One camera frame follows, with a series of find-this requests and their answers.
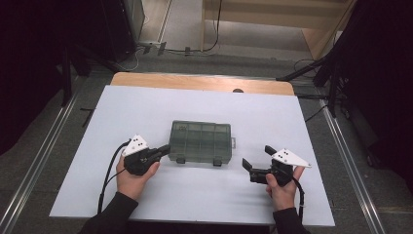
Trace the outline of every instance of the green plastic box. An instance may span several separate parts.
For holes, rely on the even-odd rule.
[[[178,164],[211,163],[220,167],[232,157],[231,126],[205,122],[172,122],[169,158]]]

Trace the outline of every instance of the human hand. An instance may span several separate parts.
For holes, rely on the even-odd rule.
[[[119,163],[116,166],[116,172],[119,173],[116,176],[116,182],[118,184],[118,192],[137,200],[140,194],[143,192],[143,188],[150,177],[152,177],[158,170],[160,163],[155,162],[151,165],[148,172],[144,175],[132,175],[125,170],[124,166],[125,157],[121,156]]]
[[[293,177],[297,180],[300,179],[304,172],[304,167],[296,167],[294,169]],[[272,174],[266,174],[267,188],[265,189],[273,199],[273,206],[275,211],[280,211],[294,207],[294,198],[297,186],[294,181],[290,181],[284,187],[279,186],[276,178]]]

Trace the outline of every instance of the electrical cable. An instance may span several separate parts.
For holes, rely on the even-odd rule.
[[[134,52],[134,57],[136,58],[136,66],[134,66],[133,68],[125,68],[123,67],[121,64],[119,63],[115,63],[117,66],[121,67],[122,69],[126,70],[126,71],[133,71],[135,69],[137,69],[137,67],[139,66],[139,60],[137,58],[137,53],[140,52],[141,50],[143,50],[143,48],[137,48],[137,50]]]
[[[301,222],[303,221],[303,213],[304,213],[304,190],[301,187],[300,182],[298,182],[298,180],[292,176],[291,177],[292,180],[294,180],[295,185],[298,188],[298,191],[300,192],[300,208],[298,208],[298,217],[300,217]]]
[[[105,189],[106,189],[107,184],[109,183],[109,181],[110,181],[113,177],[117,176],[118,174],[120,174],[121,172],[124,171],[124,170],[121,170],[120,172],[118,172],[118,173],[116,173],[115,175],[113,175],[110,179],[108,179],[108,178],[109,178],[109,175],[110,175],[110,171],[111,171],[112,166],[113,166],[113,162],[115,161],[115,158],[116,158],[116,156],[118,155],[119,151],[120,151],[123,147],[128,146],[128,144],[129,144],[130,142],[131,142],[131,140],[129,140],[129,141],[121,144],[121,145],[119,146],[119,148],[115,151],[115,154],[113,154],[113,156],[112,156],[112,160],[110,161],[109,168],[107,169],[106,177],[105,177],[104,182],[103,182],[102,191],[101,191],[100,196],[99,196],[99,202],[98,202],[98,205],[97,205],[97,213],[98,213],[98,214],[100,214],[100,213],[102,212],[104,191],[105,191]]]
[[[297,71],[297,64],[300,62],[300,61],[312,61],[312,62],[314,62],[314,60],[313,59],[299,59],[299,60],[297,60],[295,63],[294,63],[294,71]],[[314,75],[314,76],[306,76],[306,75],[301,75],[301,76],[303,76],[303,77],[306,77],[306,78],[315,78],[316,77],[316,75]]]
[[[300,202],[299,202],[300,207],[298,208],[298,217],[300,218],[300,220],[302,222],[303,221],[303,215],[304,215],[304,194],[305,194],[305,192],[303,190],[303,187],[301,186],[301,183],[298,181],[298,179],[296,179],[293,175],[290,175],[290,174],[286,173],[284,170],[281,170],[279,168],[277,168],[277,170],[280,173],[290,177],[294,181],[295,185],[298,188],[298,191],[300,193]]]
[[[310,116],[309,118],[307,118],[307,119],[305,120],[305,122],[308,122],[308,121],[310,121],[311,119],[313,119],[317,114],[319,114],[323,109],[325,109],[326,106],[328,106],[328,105],[324,105],[322,108],[319,109],[319,111],[317,111],[317,112],[314,113],[312,116]]]

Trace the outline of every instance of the black cable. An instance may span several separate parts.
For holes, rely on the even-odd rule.
[[[292,180],[294,180],[295,185],[298,188],[298,191],[300,192],[300,208],[298,209],[298,216],[300,217],[301,222],[303,221],[303,212],[304,212],[304,190],[301,187],[300,182],[298,182],[298,180],[292,176],[291,177]]]
[[[297,71],[297,64],[298,64],[298,62],[300,62],[300,61],[305,61],[305,60],[314,62],[313,59],[299,59],[299,60],[297,60],[297,61],[294,63],[294,71]],[[316,74],[317,74],[316,67],[313,67],[313,70],[314,70],[314,72],[316,72]],[[304,75],[304,74],[301,75],[301,76],[306,77],[306,78],[315,78],[315,77],[316,77],[316,75],[314,75],[314,76],[306,76],[306,75]]]
[[[319,114],[323,109],[326,108],[326,106],[328,105],[324,105],[319,111],[317,111],[316,113],[314,113],[312,116],[310,116],[309,118],[306,119],[306,122],[310,121],[311,119],[313,119],[317,114]]]
[[[116,156],[118,155],[119,151],[120,151],[123,147],[127,146],[130,142],[131,142],[131,141],[129,140],[129,141],[121,144],[121,146],[119,146],[119,148],[116,150],[115,154],[113,154],[113,156],[112,156],[112,160],[110,161],[109,168],[107,169],[106,177],[105,177],[104,182],[103,182],[102,191],[101,191],[100,196],[99,196],[99,203],[98,203],[98,205],[97,205],[97,213],[98,213],[98,214],[100,214],[100,213],[102,212],[104,190],[106,189],[107,184],[109,183],[109,181],[110,181],[114,176],[117,176],[119,173],[121,173],[121,172],[124,171],[124,170],[122,170],[122,171],[118,172],[117,174],[113,175],[113,176],[108,180],[109,175],[110,175],[110,170],[112,169],[112,166],[113,166],[113,162],[115,161],[115,158],[116,158]]]
[[[290,174],[286,173],[284,170],[281,170],[279,168],[277,168],[277,170],[279,172],[281,172],[282,174],[290,177],[294,181],[295,185],[298,188],[298,191],[300,192],[300,203],[299,203],[300,207],[298,208],[298,217],[300,218],[300,220],[302,222],[303,221],[303,214],[304,214],[304,194],[305,194],[305,192],[303,190],[303,187],[301,187],[301,183],[293,175],[290,175]]]

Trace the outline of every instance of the white table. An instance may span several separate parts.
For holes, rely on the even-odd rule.
[[[303,224],[334,225],[297,97],[124,86],[105,88],[50,216],[95,215],[104,176],[118,146],[140,134],[151,148],[160,147],[169,142],[173,120],[230,124],[237,148],[230,163],[221,168],[178,165],[164,157],[131,219],[274,224],[265,185],[249,182],[242,167],[246,158],[254,168],[268,169],[271,158],[264,152],[268,144],[275,149],[286,147],[313,165],[300,180],[306,192]],[[115,191],[112,181],[103,208]]]

